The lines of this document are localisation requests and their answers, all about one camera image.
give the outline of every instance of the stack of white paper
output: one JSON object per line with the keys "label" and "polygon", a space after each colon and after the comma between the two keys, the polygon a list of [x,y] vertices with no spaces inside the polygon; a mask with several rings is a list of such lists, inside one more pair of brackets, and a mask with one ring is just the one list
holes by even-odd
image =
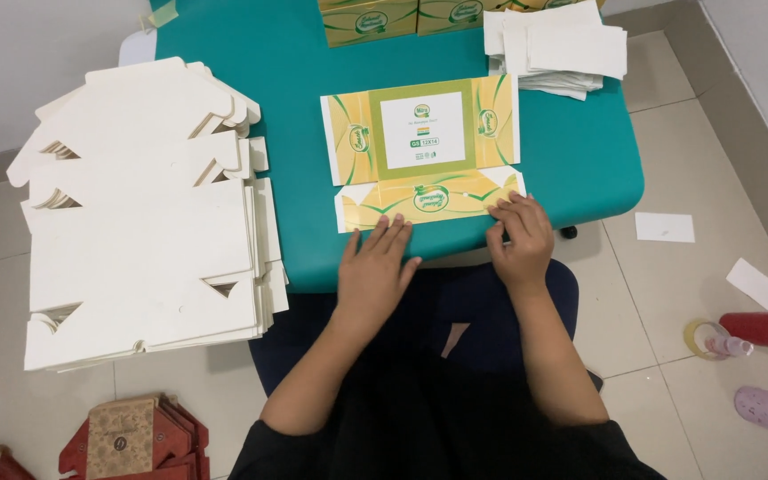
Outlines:
{"label": "stack of white paper", "polygon": [[255,338],[288,308],[259,105],[171,58],[36,114],[8,169],[29,182],[27,370]]}
{"label": "stack of white paper", "polygon": [[594,0],[539,12],[485,12],[490,74],[517,75],[521,90],[585,100],[603,77],[627,73],[627,32],[606,27]]}

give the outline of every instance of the person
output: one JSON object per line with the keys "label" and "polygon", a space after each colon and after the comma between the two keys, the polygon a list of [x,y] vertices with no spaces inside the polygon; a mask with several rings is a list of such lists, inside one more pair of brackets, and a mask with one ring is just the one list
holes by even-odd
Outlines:
{"label": "person", "polygon": [[335,296],[291,297],[250,342],[268,400],[229,480],[663,478],[573,346],[579,287],[544,209],[488,210],[491,264],[402,265],[411,222],[381,216],[349,238]]}

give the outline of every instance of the white paper sheet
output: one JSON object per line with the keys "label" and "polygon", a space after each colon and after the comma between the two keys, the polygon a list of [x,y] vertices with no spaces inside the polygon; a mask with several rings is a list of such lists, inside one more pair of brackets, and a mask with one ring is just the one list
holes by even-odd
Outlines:
{"label": "white paper sheet", "polygon": [[741,258],[725,279],[768,310],[768,277],[757,268]]}
{"label": "white paper sheet", "polygon": [[696,231],[692,225],[692,215],[636,212],[636,238],[694,244]]}

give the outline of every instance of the tiled floor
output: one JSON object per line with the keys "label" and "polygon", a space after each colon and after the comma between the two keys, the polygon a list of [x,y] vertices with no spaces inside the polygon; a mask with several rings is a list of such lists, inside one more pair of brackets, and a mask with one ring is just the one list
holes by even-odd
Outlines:
{"label": "tiled floor", "polygon": [[[768,479],[768,431],[733,410],[737,388],[768,388],[768,348],[747,359],[689,354],[686,322],[760,310],[724,280],[739,257],[768,275],[768,238],[661,32],[632,38],[624,92],[646,191],[636,211],[691,213],[695,244],[638,242],[632,213],[580,225],[555,257],[580,280],[576,346],[607,378],[603,399],[642,460],[671,479]],[[0,184],[0,442],[38,478],[88,409],[116,396],[177,393],[210,428],[212,475],[224,477],[264,402],[245,344],[122,360],[65,374],[21,369],[30,239]],[[483,250],[437,265],[486,261]]]}

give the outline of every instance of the table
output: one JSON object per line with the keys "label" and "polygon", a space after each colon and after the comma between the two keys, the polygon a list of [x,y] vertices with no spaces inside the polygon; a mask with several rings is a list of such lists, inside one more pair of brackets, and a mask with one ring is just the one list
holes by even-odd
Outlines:
{"label": "table", "polygon": [[[251,136],[268,145],[264,176],[272,178],[289,289],[335,291],[348,234],[336,233],[339,187],[331,185],[319,97],[485,76],[482,29],[329,49],[313,0],[177,0],[176,9],[179,17],[159,29],[156,58],[203,61],[261,104]],[[644,192],[620,82],[604,85],[585,102],[520,92],[516,167],[555,228],[624,213]],[[431,260],[483,247],[492,223],[480,216],[418,224],[406,255]]]}

